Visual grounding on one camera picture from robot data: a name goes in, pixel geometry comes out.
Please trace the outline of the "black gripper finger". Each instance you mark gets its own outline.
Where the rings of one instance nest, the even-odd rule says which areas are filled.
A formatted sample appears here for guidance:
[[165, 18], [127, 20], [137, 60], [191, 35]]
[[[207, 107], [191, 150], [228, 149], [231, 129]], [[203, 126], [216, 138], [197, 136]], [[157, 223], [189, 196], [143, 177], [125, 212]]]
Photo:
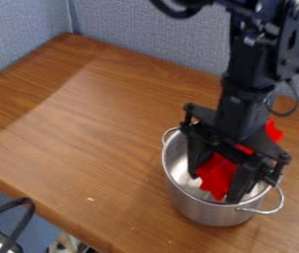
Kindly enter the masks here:
[[244, 163], [238, 167], [226, 197], [227, 204], [238, 204], [258, 181], [256, 167]]
[[187, 172], [192, 179], [197, 178], [196, 170], [212, 157], [212, 144], [197, 137], [187, 137]]

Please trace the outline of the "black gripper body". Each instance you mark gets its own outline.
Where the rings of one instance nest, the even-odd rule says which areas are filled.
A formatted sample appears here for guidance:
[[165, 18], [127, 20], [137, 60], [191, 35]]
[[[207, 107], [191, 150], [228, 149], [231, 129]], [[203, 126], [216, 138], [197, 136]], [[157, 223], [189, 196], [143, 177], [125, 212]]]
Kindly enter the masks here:
[[[278, 144], [272, 143], [263, 129], [272, 114], [268, 107], [270, 94], [226, 88], [216, 110], [192, 103], [184, 105], [185, 116], [179, 130], [185, 139], [192, 136], [210, 142], [214, 153], [222, 154], [238, 167], [244, 163], [255, 166], [255, 183], [263, 182], [275, 186], [290, 156]], [[236, 144], [254, 149], [255, 154], [244, 154]]]

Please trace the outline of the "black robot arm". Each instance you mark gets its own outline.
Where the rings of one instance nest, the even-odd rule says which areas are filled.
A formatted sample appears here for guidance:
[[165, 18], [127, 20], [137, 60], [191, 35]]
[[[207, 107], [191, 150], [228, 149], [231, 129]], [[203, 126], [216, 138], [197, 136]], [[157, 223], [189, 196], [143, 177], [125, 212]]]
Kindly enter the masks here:
[[179, 130], [187, 139], [187, 171], [215, 199], [236, 204], [259, 182], [278, 184], [290, 156], [278, 145], [271, 116], [275, 85], [299, 75], [299, 0], [149, 0], [172, 19], [214, 4], [231, 14], [230, 63], [215, 110], [188, 103]]

